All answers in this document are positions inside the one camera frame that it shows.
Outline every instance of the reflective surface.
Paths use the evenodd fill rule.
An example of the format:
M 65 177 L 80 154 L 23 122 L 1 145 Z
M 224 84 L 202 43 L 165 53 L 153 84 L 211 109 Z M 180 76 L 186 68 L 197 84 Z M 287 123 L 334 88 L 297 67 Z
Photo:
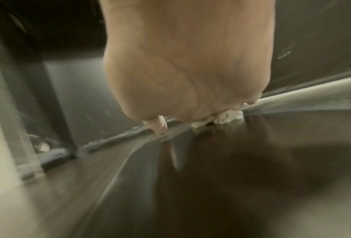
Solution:
M 104 148 L 0 198 L 0 227 L 15 237 L 351 237 L 351 111 L 178 125 Z

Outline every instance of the white cloth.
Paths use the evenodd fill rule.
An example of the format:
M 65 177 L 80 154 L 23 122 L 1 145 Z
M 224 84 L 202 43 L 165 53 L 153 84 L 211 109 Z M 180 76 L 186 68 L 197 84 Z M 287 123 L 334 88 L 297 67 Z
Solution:
M 213 122 L 214 124 L 222 125 L 222 124 L 232 122 L 234 120 L 241 120 L 241 119 L 243 119 L 243 112 L 242 111 L 229 109 L 229 110 L 226 110 L 222 113 L 219 113 L 217 116 L 209 116 L 208 118 L 206 118 L 203 121 L 193 122 L 193 123 L 191 123 L 191 127 L 198 128 L 198 127 L 205 126 L 211 122 Z

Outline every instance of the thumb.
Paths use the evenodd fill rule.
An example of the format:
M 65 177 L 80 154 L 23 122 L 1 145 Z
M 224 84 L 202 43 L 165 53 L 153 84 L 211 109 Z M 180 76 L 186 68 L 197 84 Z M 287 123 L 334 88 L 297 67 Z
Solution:
M 163 116 L 155 116 L 149 120 L 144 120 L 143 123 L 158 135 L 167 133 L 167 124 Z

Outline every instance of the skin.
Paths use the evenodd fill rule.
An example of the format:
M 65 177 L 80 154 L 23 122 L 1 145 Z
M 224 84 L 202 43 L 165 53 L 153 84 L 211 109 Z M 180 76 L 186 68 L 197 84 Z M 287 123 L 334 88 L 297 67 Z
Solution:
M 157 134 L 255 103 L 271 76 L 275 0 L 100 0 L 123 112 Z

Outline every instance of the finger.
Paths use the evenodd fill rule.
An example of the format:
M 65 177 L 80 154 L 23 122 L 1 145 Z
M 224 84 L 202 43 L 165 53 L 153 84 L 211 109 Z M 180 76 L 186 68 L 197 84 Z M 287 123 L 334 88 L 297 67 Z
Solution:
M 144 120 L 143 123 L 158 135 L 167 133 L 167 123 L 163 116 L 155 116 L 152 119 Z

